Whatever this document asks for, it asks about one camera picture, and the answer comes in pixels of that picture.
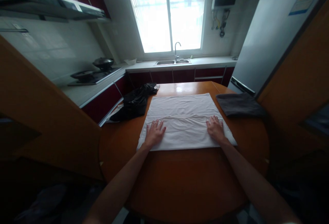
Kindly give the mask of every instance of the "bowl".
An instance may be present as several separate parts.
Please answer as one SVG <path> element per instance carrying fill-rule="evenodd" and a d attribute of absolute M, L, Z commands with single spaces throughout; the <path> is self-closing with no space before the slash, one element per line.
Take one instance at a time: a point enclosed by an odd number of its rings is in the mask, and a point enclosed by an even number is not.
<path fill-rule="evenodd" d="M 128 65 L 134 65 L 137 62 L 137 59 L 125 59 L 124 60 Z"/>

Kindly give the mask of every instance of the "range hood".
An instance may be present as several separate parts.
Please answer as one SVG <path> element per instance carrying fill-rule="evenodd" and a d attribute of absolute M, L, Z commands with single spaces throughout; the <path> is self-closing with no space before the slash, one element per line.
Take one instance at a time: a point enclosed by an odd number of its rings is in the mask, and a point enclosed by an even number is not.
<path fill-rule="evenodd" d="M 45 16 L 71 20 L 106 17 L 103 10 L 76 0 L 0 0 L 0 9 L 38 15 L 42 20 Z"/>

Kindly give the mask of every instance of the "cable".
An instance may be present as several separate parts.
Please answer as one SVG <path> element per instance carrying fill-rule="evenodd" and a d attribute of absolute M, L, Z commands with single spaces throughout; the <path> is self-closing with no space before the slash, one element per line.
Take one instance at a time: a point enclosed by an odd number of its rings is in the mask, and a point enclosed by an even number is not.
<path fill-rule="evenodd" d="M 220 28 L 220 21 L 217 18 L 217 13 L 218 13 L 218 10 L 216 10 L 216 15 L 214 15 L 214 11 L 212 11 L 212 27 L 211 27 L 211 30 L 214 30 L 215 29 L 215 27 L 214 27 L 214 21 L 217 22 L 216 30 L 218 30 Z"/>
<path fill-rule="evenodd" d="M 226 20 L 227 20 L 227 18 L 229 18 L 230 12 L 231 12 L 230 9 L 225 9 L 224 10 L 224 13 L 223 13 L 223 22 L 222 22 L 222 25 L 220 27 L 220 33 L 219 33 L 219 36 L 221 38 L 223 38 L 225 36 Z"/>

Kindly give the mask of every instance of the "white refrigerator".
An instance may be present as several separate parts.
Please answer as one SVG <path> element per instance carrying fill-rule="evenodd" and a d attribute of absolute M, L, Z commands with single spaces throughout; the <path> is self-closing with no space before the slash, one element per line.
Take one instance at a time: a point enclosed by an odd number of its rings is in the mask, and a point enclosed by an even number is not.
<path fill-rule="evenodd" d="M 228 88 L 257 97 L 319 0 L 259 0 Z"/>

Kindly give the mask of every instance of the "round wooden table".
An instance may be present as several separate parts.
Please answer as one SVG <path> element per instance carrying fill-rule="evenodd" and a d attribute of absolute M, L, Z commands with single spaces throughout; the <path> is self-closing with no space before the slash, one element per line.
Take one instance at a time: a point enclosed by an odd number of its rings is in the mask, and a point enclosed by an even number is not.
<path fill-rule="evenodd" d="M 217 94 L 232 90 L 214 82 L 170 83 L 161 84 L 157 96 L 205 93 L 210 93 L 231 129 L 237 149 L 265 175 L 269 141 L 262 120 L 228 119 L 216 101 Z M 145 117 L 103 126 L 99 160 L 107 182 L 136 153 Z M 222 149 L 208 148 L 150 152 L 125 206 L 149 221 L 201 223 L 236 213 L 247 201 Z"/>

